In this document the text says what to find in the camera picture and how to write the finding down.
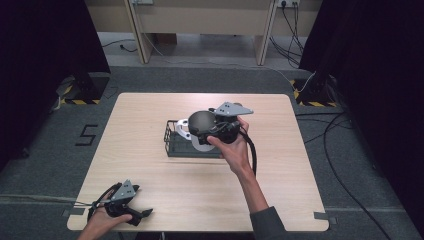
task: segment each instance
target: black wire rack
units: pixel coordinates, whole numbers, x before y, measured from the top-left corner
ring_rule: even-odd
[[[177,120],[168,120],[166,123],[165,135],[165,151],[168,157],[181,158],[219,158],[221,152],[214,148],[208,152],[198,151],[193,147],[191,141],[183,138],[176,130]]]

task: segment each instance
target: table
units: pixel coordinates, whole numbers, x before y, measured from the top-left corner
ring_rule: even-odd
[[[149,33],[254,36],[256,62],[263,65],[275,0],[154,0],[153,5],[124,0],[142,63],[152,52]]]
[[[314,218],[324,207],[288,96],[282,94],[123,93],[118,97],[77,201],[90,203],[110,186],[130,179],[140,185],[130,202],[153,208],[138,227],[119,231],[252,231],[236,176],[223,159],[169,158],[163,136],[167,120],[239,102],[257,155],[257,179],[268,204],[287,231],[325,231]],[[71,215],[68,228],[82,230],[84,215]]]

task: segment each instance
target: right hand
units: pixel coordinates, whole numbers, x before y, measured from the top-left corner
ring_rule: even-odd
[[[249,124],[239,116],[237,117],[237,120],[241,124],[241,131],[246,130],[245,133],[247,134]],[[233,171],[237,176],[250,172],[253,173],[249,163],[247,142],[244,140],[242,135],[238,134],[237,139],[231,144],[223,143],[221,140],[213,136],[209,136],[207,140],[210,144],[221,150],[222,157],[227,160],[231,171]]]

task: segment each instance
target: forearm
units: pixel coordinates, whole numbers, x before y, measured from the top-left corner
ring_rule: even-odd
[[[268,203],[264,194],[253,174],[252,169],[248,168],[237,174],[246,198],[250,213],[255,213],[268,208]]]

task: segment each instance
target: hand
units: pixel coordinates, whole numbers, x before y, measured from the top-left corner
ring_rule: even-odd
[[[237,120],[241,124],[241,131],[246,131],[245,133],[247,134],[247,131],[249,130],[249,124],[241,117],[237,117]],[[221,150],[222,157],[227,160],[231,171],[233,171],[237,176],[240,177],[246,173],[253,173],[249,163],[247,142],[244,140],[243,136],[239,134],[237,139],[231,144],[223,143],[218,138],[212,136],[209,136],[207,140],[210,144]]]
[[[81,232],[78,237],[79,240],[92,240],[99,239],[101,236],[109,232],[116,225],[124,222],[128,222],[132,219],[131,214],[124,214],[119,217],[110,217],[106,209],[103,207],[103,204],[100,204],[96,211],[91,216],[84,230]]]

